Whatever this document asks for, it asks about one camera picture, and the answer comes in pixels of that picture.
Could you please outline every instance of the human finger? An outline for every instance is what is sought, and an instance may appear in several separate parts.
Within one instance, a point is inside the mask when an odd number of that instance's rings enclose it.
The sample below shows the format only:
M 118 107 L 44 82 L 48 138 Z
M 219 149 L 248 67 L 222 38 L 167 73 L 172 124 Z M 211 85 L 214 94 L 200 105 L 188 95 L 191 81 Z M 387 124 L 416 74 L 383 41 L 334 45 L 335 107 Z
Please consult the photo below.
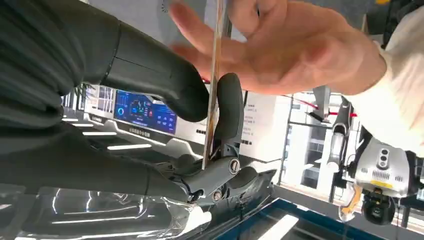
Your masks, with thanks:
M 203 23 L 197 14 L 188 6 L 174 2 L 169 9 L 172 20 L 182 35 L 202 54 L 212 56 L 214 50 L 214 32 Z M 244 43 L 228 37 L 221 39 L 221 58 L 225 61 L 237 62 L 245 55 Z
M 266 15 L 272 11 L 277 5 L 285 5 L 287 0 L 257 0 L 257 7 L 260 15 Z
M 211 57 L 204 55 L 192 46 L 175 44 L 171 46 L 171 49 L 180 57 L 193 64 L 202 78 L 210 78 L 212 64 Z
M 257 0 L 230 0 L 228 16 L 237 30 L 249 38 L 259 26 Z

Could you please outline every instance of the white sweater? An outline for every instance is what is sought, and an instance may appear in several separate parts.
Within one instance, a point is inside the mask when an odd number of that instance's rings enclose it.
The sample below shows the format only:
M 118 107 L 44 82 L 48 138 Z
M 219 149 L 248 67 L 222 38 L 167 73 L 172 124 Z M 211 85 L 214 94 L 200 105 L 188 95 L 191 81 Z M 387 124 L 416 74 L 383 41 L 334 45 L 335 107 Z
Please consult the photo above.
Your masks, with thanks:
M 346 98 L 375 138 L 424 157 L 424 6 L 402 19 L 380 54 L 382 79 Z

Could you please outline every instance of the blue screen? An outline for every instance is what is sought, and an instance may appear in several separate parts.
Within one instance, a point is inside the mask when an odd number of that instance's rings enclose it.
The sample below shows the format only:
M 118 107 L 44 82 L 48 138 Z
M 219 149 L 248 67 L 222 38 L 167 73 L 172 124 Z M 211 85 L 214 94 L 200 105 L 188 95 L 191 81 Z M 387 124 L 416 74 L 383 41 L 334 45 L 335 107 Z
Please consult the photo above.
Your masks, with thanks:
M 164 104 L 156 104 L 143 94 L 116 91 L 113 116 L 115 119 L 133 123 L 165 133 L 175 134 L 177 115 Z

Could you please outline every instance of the window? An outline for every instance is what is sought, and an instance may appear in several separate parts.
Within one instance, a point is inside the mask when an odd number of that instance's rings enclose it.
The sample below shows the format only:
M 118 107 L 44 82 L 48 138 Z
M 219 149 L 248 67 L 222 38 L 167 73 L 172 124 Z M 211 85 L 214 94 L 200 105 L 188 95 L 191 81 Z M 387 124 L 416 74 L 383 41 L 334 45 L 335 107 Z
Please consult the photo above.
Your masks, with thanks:
M 293 104 L 293 105 L 291 106 L 291 108 L 292 108 L 292 109 L 295 109 L 295 110 L 300 110 L 300 109 L 301 109 L 301 105 L 300 105 L 300 104 Z
M 416 199 L 424 201 L 424 189 L 421 189 L 418 191 L 418 194 L 416 195 Z
M 94 85 L 87 90 L 87 105 L 94 110 L 113 113 L 115 104 L 115 90 L 106 86 Z
M 331 130 L 325 126 L 311 127 L 296 123 L 291 123 L 289 129 L 292 134 L 290 139 L 286 140 L 286 153 L 284 153 L 286 171 L 284 176 L 281 176 L 282 182 L 317 189 L 322 178 L 331 181 L 332 176 L 322 175 L 320 171 L 321 159 L 328 158 L 323 156 L 323 149 L 326 141 L 330 144 Z M 313 138 L 316 135 L 314 132 L 319 133 L 321 139 Z
M 314 127 L 311 131 L 310 131 L 310 138 L 311 139 L 316 139 L 316 140 L 325 140 L 326 139 L 326 132 L 327 129 L 323 128 L 323 127 Z

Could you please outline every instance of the dashboard display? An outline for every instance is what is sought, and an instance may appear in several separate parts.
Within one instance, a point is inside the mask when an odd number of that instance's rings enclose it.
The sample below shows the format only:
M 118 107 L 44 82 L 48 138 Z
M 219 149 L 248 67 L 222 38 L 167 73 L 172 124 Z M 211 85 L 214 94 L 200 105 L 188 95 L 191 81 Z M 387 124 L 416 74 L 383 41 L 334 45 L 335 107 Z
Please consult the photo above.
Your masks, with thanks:
M 177 115 L 161 101 L 143 94 L 117 90 L 113 116 L 141 127 L 175 134 Z

